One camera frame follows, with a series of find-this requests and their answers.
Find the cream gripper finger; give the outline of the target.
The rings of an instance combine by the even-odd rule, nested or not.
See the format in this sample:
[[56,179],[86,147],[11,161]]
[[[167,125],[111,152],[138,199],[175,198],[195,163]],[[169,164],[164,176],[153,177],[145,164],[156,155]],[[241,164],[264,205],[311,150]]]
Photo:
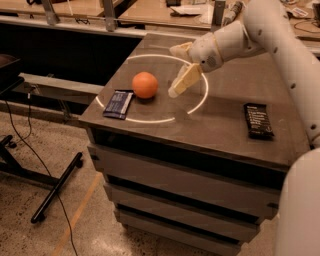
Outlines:
[[193,86],[201,78],[202,69],[199,64],[184,64],[177,77],[172,82],[168,89],[168,94],[171,98],[176,98],[186,91],[189,87]]
[[191,62],[192,58],[189,55],[191,46],[192,42],[186,42],[180,45],[172,46],[169,51],[172,56]]

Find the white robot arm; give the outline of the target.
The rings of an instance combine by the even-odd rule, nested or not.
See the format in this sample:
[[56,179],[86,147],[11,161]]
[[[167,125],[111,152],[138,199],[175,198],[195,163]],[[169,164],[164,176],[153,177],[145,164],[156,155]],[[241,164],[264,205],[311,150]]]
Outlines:
[[240,21],[171,47],[173,56],[190,65],[179,71],[168,93],[176,97],[202,74],[261,51],[274,60],[314,145],[286,175],[274,256],[320,256],[320,62],[296,38],[281,2],[249,0]]

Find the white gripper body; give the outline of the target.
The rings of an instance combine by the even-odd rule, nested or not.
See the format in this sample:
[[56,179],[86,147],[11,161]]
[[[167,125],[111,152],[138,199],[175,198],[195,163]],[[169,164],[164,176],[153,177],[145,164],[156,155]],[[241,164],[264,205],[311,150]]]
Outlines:
[[193,63],[199,64],[204,73],[212,72],[223,65],[223,59],[213,34],[197,38],[189,49]]

